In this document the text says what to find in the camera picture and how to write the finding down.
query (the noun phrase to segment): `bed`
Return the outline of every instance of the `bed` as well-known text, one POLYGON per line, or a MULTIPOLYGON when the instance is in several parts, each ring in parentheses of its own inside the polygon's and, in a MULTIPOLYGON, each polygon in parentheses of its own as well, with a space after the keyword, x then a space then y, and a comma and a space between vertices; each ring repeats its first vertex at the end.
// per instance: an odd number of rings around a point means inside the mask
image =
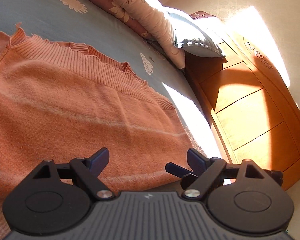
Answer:
MULTIPOLYGON (((88 0, 76 0, 73 6, 65 0, 0 0, 0 31, 12 34, 18 23, 28 35, 84 42, 119 62, 129 62, 137 76, 174 104, 181 123, 204 153, 221 157, 184 73, 114 16, 88 0)), ((179 183, 162 189, 168 188, 181 190, 179 183)))

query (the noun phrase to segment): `orange sweater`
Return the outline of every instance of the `orange sweater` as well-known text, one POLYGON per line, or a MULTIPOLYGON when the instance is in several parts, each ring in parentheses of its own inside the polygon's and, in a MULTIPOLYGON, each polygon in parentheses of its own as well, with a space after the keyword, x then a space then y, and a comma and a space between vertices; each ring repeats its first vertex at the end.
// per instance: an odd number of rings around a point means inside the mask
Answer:
POLYGON ((101 147, 115 192, 176 180, 191 142, 172 103, 93 47, 0 32, 0 199, 43 159, 65 163, 101 147))

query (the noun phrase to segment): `sunlight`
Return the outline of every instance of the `sunlight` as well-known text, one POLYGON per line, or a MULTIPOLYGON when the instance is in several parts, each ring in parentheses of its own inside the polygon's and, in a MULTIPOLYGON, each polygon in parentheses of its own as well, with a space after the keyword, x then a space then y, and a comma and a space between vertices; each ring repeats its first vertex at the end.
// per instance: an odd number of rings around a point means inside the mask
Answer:
POLYGON ((189 98, 181 95, 173 88, 162 83, 167 92, 169 93, 172 101, 179 110, 181 117, 185 121, 189 130, 191 131, 194 139, 198 145, 204 150, 208 158, 219 157, 221 158, 215 138, 212 134, 209 124, 200 110, 189 98))
POLYGON ((283 59, 265 22, 254 6, 238 12, 226 20, 225 25, 240 35, 250 39, 272 61, 287 87, 290 79, 283 59))

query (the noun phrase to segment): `metal screw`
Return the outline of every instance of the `metal screw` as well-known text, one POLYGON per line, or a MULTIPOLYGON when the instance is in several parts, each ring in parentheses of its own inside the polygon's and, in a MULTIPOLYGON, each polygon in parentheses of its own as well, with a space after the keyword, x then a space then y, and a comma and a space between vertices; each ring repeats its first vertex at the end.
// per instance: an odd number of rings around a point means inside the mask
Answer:
POLYGON ((210 158, 210 162, 211 162, 211 164, 213 164, 215 161, 217 161, 217 160, 221 160, 220 158, 218 158, 218 157, 212 157, 212 158, 210 158))
POLYGON ((187 197, 199 197, 200 196, 200 191, 197 189, 187 189, 184 194, 187 197))
POLYGON ((112 192, 110 190, 100 190, 97 192, 97 196, 99 198, 110 198, 113 196, 112 192))

